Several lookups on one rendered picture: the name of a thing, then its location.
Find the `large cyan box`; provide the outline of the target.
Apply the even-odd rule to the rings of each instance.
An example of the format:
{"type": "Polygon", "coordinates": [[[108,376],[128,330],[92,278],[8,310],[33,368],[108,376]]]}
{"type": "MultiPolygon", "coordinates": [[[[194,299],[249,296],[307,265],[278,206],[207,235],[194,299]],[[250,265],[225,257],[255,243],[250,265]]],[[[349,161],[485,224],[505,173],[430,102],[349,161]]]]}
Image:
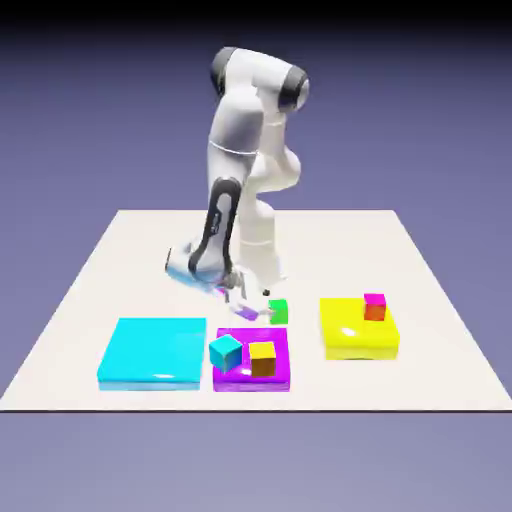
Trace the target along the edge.
{"type": "Polygon", "coordinates": [[[196,391],[204,318],[121,318],[97,370],[103,391],[196,391]]]}

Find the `small magenta cube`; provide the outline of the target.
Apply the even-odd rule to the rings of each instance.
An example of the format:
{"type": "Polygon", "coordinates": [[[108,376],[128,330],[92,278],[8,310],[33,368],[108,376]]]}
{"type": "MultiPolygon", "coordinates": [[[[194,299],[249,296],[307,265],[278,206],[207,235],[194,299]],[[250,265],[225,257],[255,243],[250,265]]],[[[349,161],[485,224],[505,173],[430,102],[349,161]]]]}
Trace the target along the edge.
{"type": "Polygon", "coordinates": [[[386,298],[383,293],[365,293],[364,319],[366,321],[384,321],[387,311],[386,298]]]}

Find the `small yellow cube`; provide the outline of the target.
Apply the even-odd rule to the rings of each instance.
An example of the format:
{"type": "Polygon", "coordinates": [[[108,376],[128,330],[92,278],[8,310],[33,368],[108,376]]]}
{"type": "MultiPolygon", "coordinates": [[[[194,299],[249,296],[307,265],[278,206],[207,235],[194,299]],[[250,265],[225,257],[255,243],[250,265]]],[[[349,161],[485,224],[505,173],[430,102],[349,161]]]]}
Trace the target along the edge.
{"type": "Polygon", "coordinates": [[[276,371],[276,349],[272,341],[249,344],[251,376],[272,377],[276,371]]]}

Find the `small cyan cube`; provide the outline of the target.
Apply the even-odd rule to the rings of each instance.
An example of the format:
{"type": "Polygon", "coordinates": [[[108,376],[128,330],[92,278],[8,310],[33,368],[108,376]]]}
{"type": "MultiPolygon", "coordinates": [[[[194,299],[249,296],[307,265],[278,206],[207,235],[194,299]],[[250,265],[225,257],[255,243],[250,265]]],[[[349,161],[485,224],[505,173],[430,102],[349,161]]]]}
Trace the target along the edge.
{"type": "Polygon", "coordinates": [[[243,360],[243,345],[231,335],[223,335],[209,344],[209,358],[222,373],[238,367],[243,360]]]}

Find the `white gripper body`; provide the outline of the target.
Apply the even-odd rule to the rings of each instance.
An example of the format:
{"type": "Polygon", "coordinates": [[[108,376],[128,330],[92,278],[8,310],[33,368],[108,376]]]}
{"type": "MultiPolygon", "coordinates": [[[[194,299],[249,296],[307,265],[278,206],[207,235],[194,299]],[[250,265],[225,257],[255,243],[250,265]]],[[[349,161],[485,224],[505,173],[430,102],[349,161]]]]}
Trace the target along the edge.
{"type": "Polygon", "coordinates": [[[262,289],[252,272],[234,272],[224,289],[225,302],[230,310],[249,321],[262,312],[262,289]]]}

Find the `large purple box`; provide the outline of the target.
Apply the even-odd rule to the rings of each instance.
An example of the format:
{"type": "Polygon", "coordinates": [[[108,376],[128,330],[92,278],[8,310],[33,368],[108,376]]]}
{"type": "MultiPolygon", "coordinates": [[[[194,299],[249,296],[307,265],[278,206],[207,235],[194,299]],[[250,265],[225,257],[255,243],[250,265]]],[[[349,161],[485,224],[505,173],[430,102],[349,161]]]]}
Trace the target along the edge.
{"type": "Polygon", "coordinates": [[[213,367],[213,389],[215,392],[288,392],[291,383],[290,357],[287,329],[265,328],[219,328],[219,337],[231,335],[243,345],[242,363],[227,373],[213,367]],[[272,341],[276,349],[276,371],[272,377],[251,376],[249,344],[272,341]]]}

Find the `large yellow box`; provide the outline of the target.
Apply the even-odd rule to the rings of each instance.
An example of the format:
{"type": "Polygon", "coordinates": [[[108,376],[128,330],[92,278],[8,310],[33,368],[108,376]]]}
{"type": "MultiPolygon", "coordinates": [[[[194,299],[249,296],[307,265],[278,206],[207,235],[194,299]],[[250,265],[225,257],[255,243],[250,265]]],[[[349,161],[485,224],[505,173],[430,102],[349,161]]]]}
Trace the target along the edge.
{"type": "Polygon", "coordinates": [[[400,334],[391,310],[382,320],[365,318],[366,300],[321,298],[320,325],[327,360],[393,360],[400,334]]]}

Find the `small green cube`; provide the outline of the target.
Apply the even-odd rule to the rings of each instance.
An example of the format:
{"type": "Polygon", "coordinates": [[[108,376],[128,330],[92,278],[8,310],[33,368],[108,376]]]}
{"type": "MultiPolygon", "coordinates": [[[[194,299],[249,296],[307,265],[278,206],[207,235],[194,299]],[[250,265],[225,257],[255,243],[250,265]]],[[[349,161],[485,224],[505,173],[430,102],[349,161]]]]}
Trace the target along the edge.
{"type": "Polygon", "coordinates": [[[289,319],[286,299],[272,299],[268,302],[271,325],[287,325],[289,319]]]}

